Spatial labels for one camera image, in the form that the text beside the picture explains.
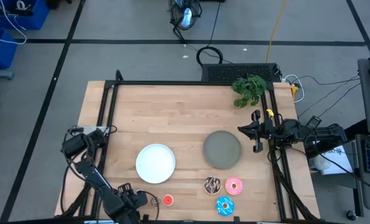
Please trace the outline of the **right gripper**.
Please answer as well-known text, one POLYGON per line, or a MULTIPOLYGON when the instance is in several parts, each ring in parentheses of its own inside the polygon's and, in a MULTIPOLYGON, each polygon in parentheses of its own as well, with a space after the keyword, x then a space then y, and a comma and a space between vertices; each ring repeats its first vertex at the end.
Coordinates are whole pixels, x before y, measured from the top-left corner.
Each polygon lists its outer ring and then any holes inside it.
POLYGON ((268 115, 268 118, 264 119, 264 121, 261 123, 259 121, 261 118, 260 110, 255 110, 252 113, 251 118, 252 123, 245 126, 240 126, 237 129, 249 139, 253 139, 255 141, 253 152, 261 152, 263 150, 263 144, 260 139, 270 139, 275 132, 273 121, 271 116, 268 115))

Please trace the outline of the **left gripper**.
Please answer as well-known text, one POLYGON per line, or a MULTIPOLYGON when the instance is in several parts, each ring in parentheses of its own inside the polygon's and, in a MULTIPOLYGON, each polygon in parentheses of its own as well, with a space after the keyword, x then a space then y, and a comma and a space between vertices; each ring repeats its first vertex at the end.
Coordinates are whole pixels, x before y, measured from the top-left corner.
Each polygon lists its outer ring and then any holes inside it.
MULTIPOLYGON (((138 220, 138 212, 136 211, 132 196, 134 195, 133 189, 130 183, 125 183, 118 187, 118 193, 124 203, 125 217, 129 220, 138 220)), ((144 190, 137 190, 136 193, 137 203, 136 206, 142 207, 148 203, 147 193, 144 190)))

